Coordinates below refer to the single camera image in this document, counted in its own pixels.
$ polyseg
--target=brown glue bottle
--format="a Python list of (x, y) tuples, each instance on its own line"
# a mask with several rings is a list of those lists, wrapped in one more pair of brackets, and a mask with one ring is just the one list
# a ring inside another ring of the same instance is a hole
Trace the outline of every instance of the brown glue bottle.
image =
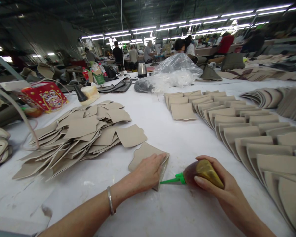
[(181, 182), (182, 184), (187, 184), (191, 187), (198, 187), (194, 177), (202, 177), (207, 179), (215, 186), (224, 189), (224, 184), (217, 175), (214, 167), (208, 160), (199, 160), (190, 164), (182, 173), (176, 174), (175, 179), (166, 180), (160, 182), (161, 184), (169, 184), (173, 182)]

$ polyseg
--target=electric kettle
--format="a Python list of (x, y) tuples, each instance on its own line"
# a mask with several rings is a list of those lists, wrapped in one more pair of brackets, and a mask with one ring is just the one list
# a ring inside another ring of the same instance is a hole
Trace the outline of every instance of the electric kettle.
[(138, 64), (138, 77), (143, 78), (147, 76), (147, 67), (145, 63)]

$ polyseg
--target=red box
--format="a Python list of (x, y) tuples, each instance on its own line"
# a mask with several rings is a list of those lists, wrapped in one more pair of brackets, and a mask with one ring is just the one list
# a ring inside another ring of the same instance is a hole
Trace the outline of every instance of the red box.
[(40, 82), (32, 84), (30, 88), (14, 93), (32, 108), (45, 113), (61, 109), (69, 101), (54, 82)]

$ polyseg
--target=bracelet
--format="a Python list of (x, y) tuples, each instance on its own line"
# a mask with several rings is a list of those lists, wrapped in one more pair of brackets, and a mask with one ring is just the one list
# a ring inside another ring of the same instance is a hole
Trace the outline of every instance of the bracelet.
[(114, 211), (114, 208), (113, 208), (110, 186), (108, 186), (107, 190), (108, 190), (108, 198), (109, 198), (109, 203), (110, 203), (111, 216), (114, 216), (116, 214), (116, 211)]

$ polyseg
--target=red shirt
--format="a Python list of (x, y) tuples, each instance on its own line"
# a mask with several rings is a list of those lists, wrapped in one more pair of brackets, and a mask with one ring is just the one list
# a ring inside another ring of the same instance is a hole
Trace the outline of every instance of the red shirt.
[(217, 53), (218, 54), (228, 53), (228, 50), (229, 50), (230, 46), (232, 45), (233, 41), (234, 41), (233, 35), (224, 36), (220, 42), (221, 46), (220, 46)]

